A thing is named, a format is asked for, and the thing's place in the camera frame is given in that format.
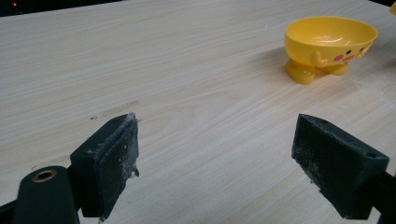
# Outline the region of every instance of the black rubber pad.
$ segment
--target black rubber pad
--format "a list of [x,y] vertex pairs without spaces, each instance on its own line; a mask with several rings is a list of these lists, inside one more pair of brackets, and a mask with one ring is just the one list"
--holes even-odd
[[372,205],[361,189],[386,171],[386,155],[329,121],[300,115],[291,156],[342,217],[368,218]]
[[69,173],[84,217],[108,218],[128,178],[138,175],[138,156],[134,113],[111,119],[72,153]]

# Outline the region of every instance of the yellow bowl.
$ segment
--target yellow bowl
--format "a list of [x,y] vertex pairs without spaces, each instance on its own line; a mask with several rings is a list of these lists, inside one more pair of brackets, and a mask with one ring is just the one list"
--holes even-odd
[[315,69],[343,75],[347,63],[363,56],[377,37],[376,29],[362,21],[342,17],[309,17],[286,28],[286,70],[298,83],[309,84]]

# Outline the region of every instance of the wooden table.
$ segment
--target wooden table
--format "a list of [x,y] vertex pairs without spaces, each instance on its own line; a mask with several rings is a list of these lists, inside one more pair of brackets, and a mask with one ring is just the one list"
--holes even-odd
[[[286,75],[283,34],[316,15],[379,36],[342,77]],[[0,204],[25,175],[69,165],[107,120],[139,118],[141,176],[106,223],[346,221],[290,156],[300,113],[391,158],[396,17],[363,0],[133,0],[0,19]],[[81,217],[81,223],[97,219]]]

